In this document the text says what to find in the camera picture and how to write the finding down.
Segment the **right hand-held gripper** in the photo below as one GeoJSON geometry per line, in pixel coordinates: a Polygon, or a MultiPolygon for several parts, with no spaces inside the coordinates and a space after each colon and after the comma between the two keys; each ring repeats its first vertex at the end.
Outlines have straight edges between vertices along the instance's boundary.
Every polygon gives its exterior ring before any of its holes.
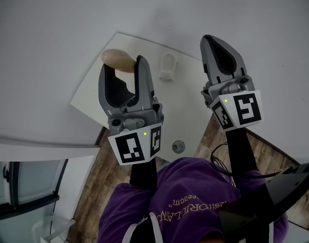
{"type": "Polygon", "coordinates": [[[263,121],[261,94],[247,75],[242,56],[227,42],[204,35],[200,42],[204,72],[210,86],[201,94],[224,131],[263,121]]]}

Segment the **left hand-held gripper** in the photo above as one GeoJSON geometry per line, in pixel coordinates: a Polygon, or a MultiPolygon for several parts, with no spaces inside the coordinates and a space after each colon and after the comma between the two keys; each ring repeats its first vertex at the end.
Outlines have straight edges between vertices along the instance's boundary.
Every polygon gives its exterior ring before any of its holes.
{"type": "Polygon", "coordinates": [[[141,55],[137,56],[134,75],[135,95],[116,76],[115,69],[106,64],[98,82],[99,103],[107,116],[114,115],[108,118],[111,133],[108,140],[121,166],[147,163],[161,148],[163,107],[160,103],[153,104],[150,66],[141,55]],[[125,113],[126,104],[133,98],[132,109],[142,111],[125,113]]]}

